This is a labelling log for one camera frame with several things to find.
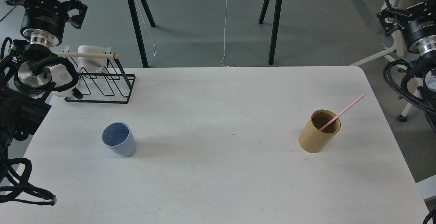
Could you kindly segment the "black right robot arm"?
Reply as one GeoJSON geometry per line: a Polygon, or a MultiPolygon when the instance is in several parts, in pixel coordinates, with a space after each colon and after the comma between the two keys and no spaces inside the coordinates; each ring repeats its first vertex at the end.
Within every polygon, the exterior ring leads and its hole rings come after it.
{"type": "Polygon", "coordinates": [[[396,9],[385,0],[386,8],[377,13],[377,19],[386,36],[400,30],[409,53],[430,59],[430,68],[424,67],[425,87],[435,92],[435,0],[421,2],[406,10],[396,9]]]}

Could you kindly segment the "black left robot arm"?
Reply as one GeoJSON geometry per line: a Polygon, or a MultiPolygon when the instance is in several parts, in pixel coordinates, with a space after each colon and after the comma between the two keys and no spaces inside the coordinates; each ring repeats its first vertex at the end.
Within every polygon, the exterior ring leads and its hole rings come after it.
{"type": "Polygon", "coordinates": [[[87,5],[79,0],[5,0],[7,5],[25,8],[20,33],[4,55],[1,47],[1,179],[10,186],[1,187],[1,203],[17,201],[40,206],[56,204],[56,196],[29,183],[32,163],[26,158],[11,159],[8,149],[15,139],[24,141],[34,135],[50,110],[46,99],[51,92],[72,89],[79,75],[74,65],[53,52],[63,40],[68,22],[79,29],[87,5]]]}

